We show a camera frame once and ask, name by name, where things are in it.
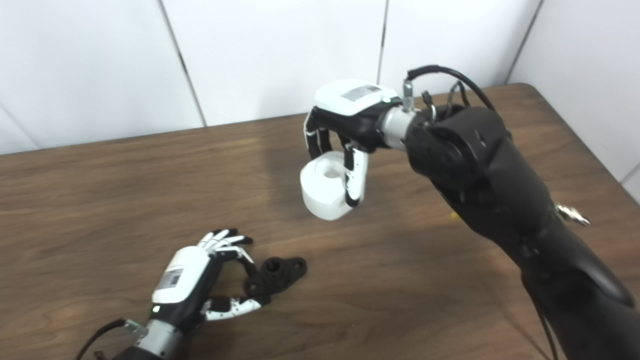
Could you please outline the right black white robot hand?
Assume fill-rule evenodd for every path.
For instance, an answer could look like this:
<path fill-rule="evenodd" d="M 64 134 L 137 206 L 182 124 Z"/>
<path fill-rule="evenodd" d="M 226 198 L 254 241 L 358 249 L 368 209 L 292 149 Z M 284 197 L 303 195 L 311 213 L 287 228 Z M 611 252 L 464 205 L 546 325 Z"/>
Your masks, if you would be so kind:
<path fill-rule="evenodd" d="M 390 148 L 379 122 L 402 98 L 390 88 L 358 79 L 337 80 L 318 89 L 302 132 L 312 160 L 333 150 L 330 132 L 343 148 L 343 199 L 355 208 L 364 199 L 368 155 Z"/>

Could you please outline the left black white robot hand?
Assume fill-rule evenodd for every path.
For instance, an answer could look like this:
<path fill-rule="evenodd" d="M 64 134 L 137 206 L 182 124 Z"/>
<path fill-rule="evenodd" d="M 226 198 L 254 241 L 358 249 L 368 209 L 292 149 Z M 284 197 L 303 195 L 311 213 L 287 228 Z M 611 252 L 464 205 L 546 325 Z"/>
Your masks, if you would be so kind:
<path fill-rule="evenodd" d="M 204 322 L 224 321 L 255 312 L 271 303 L 270 295 L 210 296 L 224 264 L 237 261 L 248 276 L 258 273 L 242 245 L 253 243 L 236 228 L 206 233 L 195 245 L 174 253 L 151 295 L 151 321 L 164 322 L 183 335 Z"/>

